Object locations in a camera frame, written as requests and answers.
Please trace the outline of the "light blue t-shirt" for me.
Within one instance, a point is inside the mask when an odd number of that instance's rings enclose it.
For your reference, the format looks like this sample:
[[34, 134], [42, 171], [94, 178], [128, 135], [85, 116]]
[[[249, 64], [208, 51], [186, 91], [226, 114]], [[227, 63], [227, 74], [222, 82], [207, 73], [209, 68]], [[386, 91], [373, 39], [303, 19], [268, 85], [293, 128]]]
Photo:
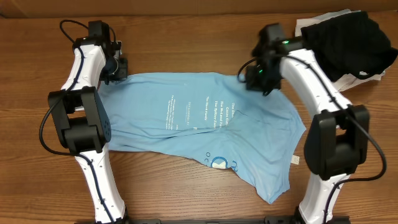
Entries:
[[112, 151], [153, 151], [233, 170], [266, 202], [289, 187], [305, 126], [278, 90], [248, 91], [231, 75], [141, 73], [99, 88]]

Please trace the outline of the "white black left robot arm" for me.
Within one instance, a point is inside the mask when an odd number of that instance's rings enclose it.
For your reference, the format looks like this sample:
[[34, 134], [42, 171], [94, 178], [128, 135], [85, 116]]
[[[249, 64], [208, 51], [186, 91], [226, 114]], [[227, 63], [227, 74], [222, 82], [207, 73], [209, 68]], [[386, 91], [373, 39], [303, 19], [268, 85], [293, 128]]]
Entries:
[[87, 36], [72, 40], [75, 59], [67, 81], [48, 95], [39, 140], [44, 149], [56, 153], [43, 136], [45, 122], [52, 118], [60, 144], [67, 149], [64, 155], [74, 157], [83, 171], [95, 208], [94, 223], [129, 223], [109, 160], [111, 123], [98, 94], [101, 83], [127, 77], [128, 62], [107, 23], [91, 21], [85, 28]]

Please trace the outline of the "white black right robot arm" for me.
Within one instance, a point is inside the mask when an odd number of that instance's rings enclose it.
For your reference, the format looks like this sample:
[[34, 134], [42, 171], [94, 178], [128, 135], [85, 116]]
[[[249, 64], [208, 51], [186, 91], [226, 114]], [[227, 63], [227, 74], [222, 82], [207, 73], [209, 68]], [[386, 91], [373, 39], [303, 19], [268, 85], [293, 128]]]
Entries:
[[349, 223], [332, 211], [344, 180], [366, 160], [369, 112], [354, 106], [331, 83], [315, 54], [300, 37], [286, 38], [278, 23], [259, 31], [252, 59], [242, 66], [248, 90], [267, 96], [287, 80], [305, 105], [312, 123], [304, 145], [311, 172], [305, 196], [291, 216], [266, 217], [265, 223]]

